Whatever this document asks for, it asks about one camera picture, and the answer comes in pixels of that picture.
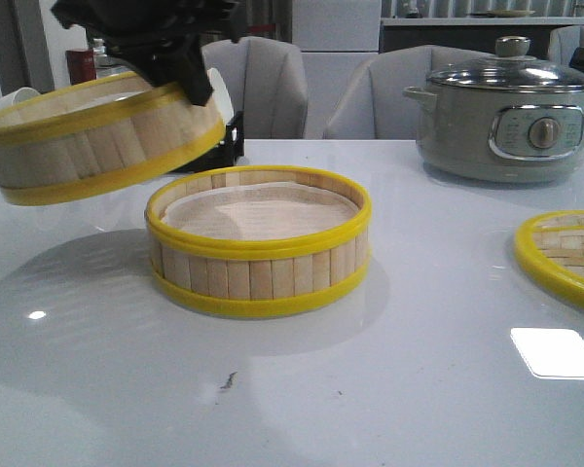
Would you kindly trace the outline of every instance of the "white table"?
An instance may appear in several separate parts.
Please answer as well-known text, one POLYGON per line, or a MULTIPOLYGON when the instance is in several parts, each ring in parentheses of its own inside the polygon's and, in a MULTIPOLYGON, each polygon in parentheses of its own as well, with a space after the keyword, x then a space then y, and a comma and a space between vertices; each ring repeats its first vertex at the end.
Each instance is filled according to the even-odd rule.
POLYGON ((584 379, 535 377, 511 340, 584 340, 584 311, 511 252, 529 217, 584 208, 584 167, 491 185, 425 167, 411 141, 247 141, 242 163, 363 184, 366 280, 311 313, 209 317, 147 265, 142 212, 171 176, 54 206, 0 197, 0 467, 584 466, 584 379))

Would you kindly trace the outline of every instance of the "yellow plastic band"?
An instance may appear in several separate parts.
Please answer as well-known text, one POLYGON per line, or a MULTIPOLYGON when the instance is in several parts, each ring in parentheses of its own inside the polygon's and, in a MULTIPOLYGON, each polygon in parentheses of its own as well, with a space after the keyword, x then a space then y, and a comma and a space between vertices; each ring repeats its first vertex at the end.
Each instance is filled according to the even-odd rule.
POLYGON ((157 272, 154 272, 154 275, 163 291, 181 305, 233 318, 274 318, 309 311, 333 303, 361 283, 368 271, 369 263, 370 255, 353 274, 327 289, 273 300, 231 300, 208 297, 178 287, 165 280, 157 272))
POLYGON ((150 232, 161 243, 170 246, 175 250, 207 258, 249 261, 280 260, 330 250, 331 248, 344 244, 361 234, 367 229, 371 216, 372 204, 370 197, 366 190, 357 183, 343 177, 342 175, 326 170, 289 165, 251 165, 230 167, 209 170, 200 174, 184 177, 155 192, 149 199, 145 211, 145 217, 150 232), (169 226, 154 214, 153 206, 157 200, 167 193, 168 190, 172 190, 177 185, 195 181, 197 178, 210 177, 217 173, 240 172, 247 170, 289 170, 324 175, 348 185, 362 195, 363 206, 351 219, 333 229, 278 240, 228 240, 194 235, 169 226))
POLYGON ((536 246, 532 234, 582 230, 584 226, 540 227, 541 221, 566 216, 584 215, 584 210, 559 211, 542 214, 526 221, 515 233, 515 257, 520 267, 542 287, 558 296, 584 307, 584 277, 563 268, 546 257, 536 246))
MULTIPOLYGON (((0 111, 0 118, 21 107, 36 104, 40 100, 56 98, 57 95, 68 91, 74 92, 80 88, 100 86, 109 81, 117 81, 129 78, 134 73, 127 72, 121 75, 89 81, 80 85, 62 90, 56 90, 32 99, 23 101, 16 106, 8 107, 0 111)), ((172 102, 185 98, 181 88, 176 83, 161 86, 152 90, 146 90, 128 99, 109 102, 101 106, 83 109, 67 114, 55 115, 47 119, 37 120, 21 125, 0 127, 0 146, 13 146, 24 143, 45 141, 57 138, 65 134, 78 133, 91 128, 107 126, 119 122, 134 114, 155 110, 172 102)))
POLYGON ((216 146, 224 136, 225 125, 219 119, 218 123, 202 136, 145 162, 73 182, 35 188, 0 187, 0 191, 9 203, 22 206, 39 206, 94 197, 149 180, 191 162, 216 146))

